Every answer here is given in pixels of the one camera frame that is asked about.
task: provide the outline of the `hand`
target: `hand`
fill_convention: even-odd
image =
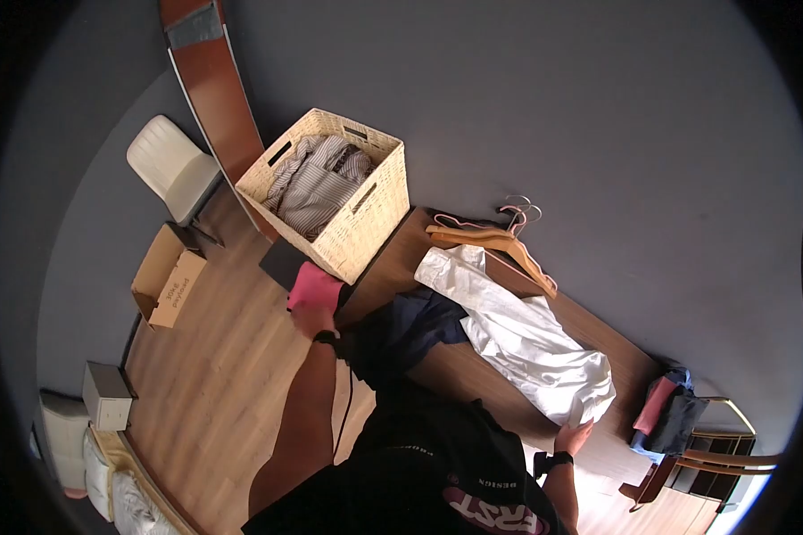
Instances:
[[[557,439],[553,442],[553,453],[557,451],[567,451],[574,457],[586,443],[586,439],[592,433],[592,420],[575,428],[570,428],[567,424],[563,425],[557,433]]]
[[[334,330],[333,314],[323,306],[298,305],[292,310],[292,322],[308,339],[315,338],[322,330]]]

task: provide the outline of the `striped shirt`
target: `striped shirt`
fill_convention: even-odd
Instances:
[[[304,136],[274,171],[262,205],[314,241],[374,169],[365,152],[337,135]]]

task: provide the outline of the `forearm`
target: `forearm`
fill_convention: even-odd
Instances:
[[[333,348],[313,343],[289,386],[273,454],[253,479],[251,517],[333,463],[335,387]]]
[[[326,461],[323,465],[333,462],[331,415],[335,389],[333,348],[326,343],[313,343],[289,387],[274,455],[306,450],[310,457]]]
[[[574,465],[564,463],[553,466],[541,488],[557,510],[559,519],[571,532],[576,533],[579,508],[574,487]]]

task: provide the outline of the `black watch strap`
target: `black watch strap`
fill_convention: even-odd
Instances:
[[[550,456],[548,456],[545,451],[539,451],[533,457],[534,477],[538,479],[543,474],[549,473],[553,466],[566,463],[574,464],[574,457],[567,453],[567,451],[557,451],[557,453]]]
[[[334,330],[320,330],[314,338],[313,342],[328,343],[331,346],[336,346],[336,341],[339,340],[339,335]]]

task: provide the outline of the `woven storage basket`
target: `woven storage basket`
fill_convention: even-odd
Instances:
[[[369,155],[372,174],[311,243],[280,220],[262,202],[274,182],[274,171],[294,154],[305,135],[343,137]],[[404,144],[340,115],[313,108],[274,142],[236,184],[246,200],[289,243],[316,265],[348,284],[354,284],[377,250],[410,208]]]

